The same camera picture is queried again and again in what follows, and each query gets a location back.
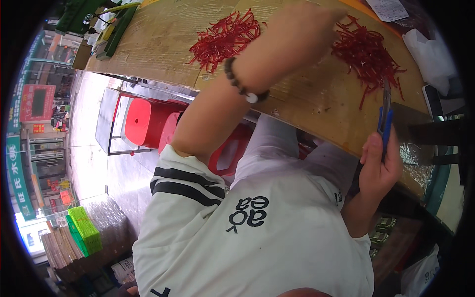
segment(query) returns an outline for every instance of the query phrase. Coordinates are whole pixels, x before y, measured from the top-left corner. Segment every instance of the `metal table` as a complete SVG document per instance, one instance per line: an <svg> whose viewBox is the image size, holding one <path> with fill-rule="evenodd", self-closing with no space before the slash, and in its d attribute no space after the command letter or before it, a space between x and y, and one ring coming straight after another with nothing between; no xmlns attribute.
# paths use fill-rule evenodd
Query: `metal table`
<svg viewBox="0 0 475 297"><path fill-rule="evenodd" d="M134 98L144 97L109 87L104 90L95 128L95 139L108 156L151 151L150 148L131 143L124 134L125 117Z"/></svg>

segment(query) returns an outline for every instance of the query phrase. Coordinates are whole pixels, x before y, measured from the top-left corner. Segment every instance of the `pile of red chili strips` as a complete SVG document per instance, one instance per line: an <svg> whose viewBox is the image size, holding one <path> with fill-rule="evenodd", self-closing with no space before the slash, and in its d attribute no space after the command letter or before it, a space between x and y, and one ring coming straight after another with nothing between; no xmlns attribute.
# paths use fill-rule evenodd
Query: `pile of red chili strips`
<svg viewBox="0 0 475 297"><path fill-rule="evenodd" d="M350 15L348 18L351 20L348 24L336 23L342 29L337 31L341 39L333 44L332 55L348 64L348 73L352 69L356 71L361 85L366 84L360 110L366 95L371 94L378 87L384 87L385 78L388 79L390 86L399 88L401 98L404 100L399 77L396 82L394 75L398 72L405 72L405 70L399 70L399 65L383 47L384 37L380 33L368 30L365 26L358 24L357 18ZM352 25L357 27L353 31L349 30Z"/></svg>
<svg viewBox="0 0 475 297"><path fill-rule="evenodd" d="M227 58L238 55L247 45L261 35L259 22L249 9L241 17L239 11L220 19L206 32L197 32L198 42L190 48L195 57L187 64L197 60L207 72L213 73L218 64Z"/></svg>

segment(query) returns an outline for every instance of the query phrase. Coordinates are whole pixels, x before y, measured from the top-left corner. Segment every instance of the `receipt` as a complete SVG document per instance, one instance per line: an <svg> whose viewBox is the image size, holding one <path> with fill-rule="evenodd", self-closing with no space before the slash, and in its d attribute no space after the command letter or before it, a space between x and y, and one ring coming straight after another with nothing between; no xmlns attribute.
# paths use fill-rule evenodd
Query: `receipt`
<svg viewBox="0 0 475 297"><path fill-rule="evenodd" d="M366 0L366 2L383 22L392 22L409 16L399 0Z"/></svg>

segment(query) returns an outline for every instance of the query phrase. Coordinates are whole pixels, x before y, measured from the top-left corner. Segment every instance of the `white plastic bag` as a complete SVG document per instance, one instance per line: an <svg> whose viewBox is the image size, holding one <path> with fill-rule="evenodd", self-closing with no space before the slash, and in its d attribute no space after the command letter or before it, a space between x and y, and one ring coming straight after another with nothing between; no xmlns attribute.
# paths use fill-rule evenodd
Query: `white plastic bag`
<svg viewBox="0 0 475 297"><path fill-rule="evenodd" d="M456 74L456 69L442 38L428 40L417 29L402 35L409 52L419 66L424 81L447 96L448 79Z"/></svg>
<svg viewBox="0 0 475 297"><path fill-rule="evenodd" d="M132 257L122 260L119 263L115 263L111 268L114 272L115 278L119 283L123 283L129 277L129 273L134 272Z"/></svg>
<svg viewBox="0 0 475 297"><path fill-rule="evenodd" d="M439 246L436 244L430 255L402 271L401 293L395 297L418 297L431 282L439 270L437 254Z"/></svg>

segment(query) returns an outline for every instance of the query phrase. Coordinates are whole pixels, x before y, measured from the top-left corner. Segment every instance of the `beaded bracelet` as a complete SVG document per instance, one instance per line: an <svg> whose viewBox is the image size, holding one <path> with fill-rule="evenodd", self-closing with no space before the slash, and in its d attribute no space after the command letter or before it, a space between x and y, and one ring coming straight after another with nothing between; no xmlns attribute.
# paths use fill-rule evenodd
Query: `beaded bracelet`
<svg viewBox="0 0 475 297"><path fill-rule="evenodd" d="M231 57L229 59L226 59L226 62L224 64L224 73L226 73L226 77L229 80L231 80L231 85L239 89L240 95L246 95L246 101L248 101L251 104L266 100L267 97L269 97L269 93L270 93L269 90L265 91L262 94L247 93L246 88L240 85L238 79L234 76L233 70L231 67L234 60L236 60L236 57Z"/></svg>

